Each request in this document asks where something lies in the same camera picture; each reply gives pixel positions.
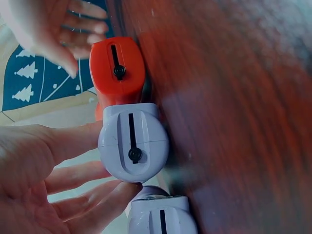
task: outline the finger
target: finger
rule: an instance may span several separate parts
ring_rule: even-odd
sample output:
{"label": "finger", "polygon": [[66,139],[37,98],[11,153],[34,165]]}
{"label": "finger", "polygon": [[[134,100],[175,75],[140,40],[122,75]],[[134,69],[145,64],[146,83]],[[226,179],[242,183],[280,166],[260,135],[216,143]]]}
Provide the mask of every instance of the finger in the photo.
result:
{"label": "finger", "polygon": [[38,54],[47,58],[50,62],[59,65],[71,76],[76,77],[78,63],[71,51],[56,41],[54,36],[49,35],[44,39],[44,44],[38,46]]}
{"label": "finger", "polygon": [[120,183],[101,203],[86,214],[66,222],[75,234],[100,233],[126,209],[142,189],[141,184]]}
{"label": "finger", "polygon": [[87,3],[82,0],[71,0],[68,5],[68,10],[98,19],[107,18],[105,10],[103,10],[99,6]]}
{"label": "finger", "polygon": [[52,206],[58,217],[63,221],[67,221],[88,212],[98,205],[120,183],[121,180],[106,182],[81,196],[52,203]]}
{"label": "finger", "polygon": [[73,128],[51,129],[45,141],[49,145],[55,165],[95,149],[101,129],[102,121]]}
{"label": "finger", "polygon": [[100,161],[91,161],[71,167],[54,169],[45,179],[45,186],[47,193],[50,195],[77,188],[91,180],[110,176]]}
{"label": "finger", "polygon": [[91,45],[68,46],[75,59],[88,59],[90,57]]}
{"label": "finger", "polygon": [[21,196],[46,179],[56,165],[96,148],[101,128],[102,121],[66,129],[40,125],[1,127],[6,165],[0,169],[0,189],[10,197]]}
{"label": "finger", "polygon": [[63,25],[75,29],[87,30],[96,34],[104,34],[108,31],[108,26],[102,21],[81,18],[71,13],[65,15]]}
{"label": "finger", "polygon": [[67,28],[62,28],[59,32],[59,40],[72,46],[92,45],[104,39],[104,35],[80,33]]}

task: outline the white tree pattern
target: white tree pattern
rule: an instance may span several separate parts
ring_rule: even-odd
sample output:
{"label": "white tree pattern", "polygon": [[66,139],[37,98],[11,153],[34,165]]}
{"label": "white tree pattern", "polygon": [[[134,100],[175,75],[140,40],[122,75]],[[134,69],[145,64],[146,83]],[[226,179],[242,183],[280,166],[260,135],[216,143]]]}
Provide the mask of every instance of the white tree pattern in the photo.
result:
{"label": "white tree pattern", "polygon": [[12,98],[29,102],[30,96],[34,95],[34,91],[32,91],[31,88],[31,84],[27,88],[24,87],[21,91],[18,91],[15,95],[12,95]]}
{"label": "white tree pattern", "polygon": [[36,55],[34,53],[28,52],[27,50],[22,50],[18,55],[16,55],[16,57],[35,57]]}
{"label": "white tree pattern", "polygon": [[19,75],[19,76],[24,76],[26,78],[31,78],[33,79],[35,76],[35,73],[38,72],[38,69],[35,68],[36,64],[35,62],[33,62],[30,66],[27,65],[24,68],[21,68],[18,72],[15,72],[15,75]]}

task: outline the wooden surface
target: wooden surface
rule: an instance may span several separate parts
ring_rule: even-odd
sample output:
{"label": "wooden surface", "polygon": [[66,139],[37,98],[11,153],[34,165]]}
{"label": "wooden surface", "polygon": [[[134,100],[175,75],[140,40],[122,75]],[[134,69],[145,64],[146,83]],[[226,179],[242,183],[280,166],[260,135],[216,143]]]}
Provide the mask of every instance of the wooden surface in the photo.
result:
{"label": "wooden surface", "polygon": [[135,38],[202,234],[312,233],[312,3],[107,0]]}

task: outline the white line pattern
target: white line pattern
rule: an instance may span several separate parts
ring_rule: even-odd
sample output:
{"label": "white line pattern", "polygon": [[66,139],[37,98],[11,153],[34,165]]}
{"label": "white line pattern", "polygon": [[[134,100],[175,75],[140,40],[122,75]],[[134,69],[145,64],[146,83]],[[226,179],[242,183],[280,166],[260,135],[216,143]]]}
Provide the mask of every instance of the white line pattern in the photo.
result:
{"label": "white line pattern", "polygon": [[48,100],[57,90],[59,90],[60,87],[62,87],[62,85],[69,79],[70,76],[68,76],[59,86],[58,88],[56,88],[45,100],[43,101],[46,101]]}
{"label": "white line pattern", "polygon": [[43,75],[42,75],[42,86],[41,86],[41,91],[40,91],[39,102],[41,102],[41,96],[42,96],[42,91],[43,91],[44,73],[45,73],[45,57],[43,57]]}

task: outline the fingernail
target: fingernail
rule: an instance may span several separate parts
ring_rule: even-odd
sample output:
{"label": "fingernail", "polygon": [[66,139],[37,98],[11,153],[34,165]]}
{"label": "fingernail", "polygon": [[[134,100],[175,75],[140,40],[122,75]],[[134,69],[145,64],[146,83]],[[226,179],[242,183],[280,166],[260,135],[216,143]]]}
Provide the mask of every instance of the fingernail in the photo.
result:
{"label": "fingernail", "polygon": [[96,34],[91,34],[88,36],[87,42],[89,44],[97,43],[99,41],[102,41],[104,39],[104,36],[96,35]]}
{"label": "fingernail", "polygon": [[106,25],[104,23],[97,24],[94,27],[94,32],[97,34],[104,34],[106,31]]}

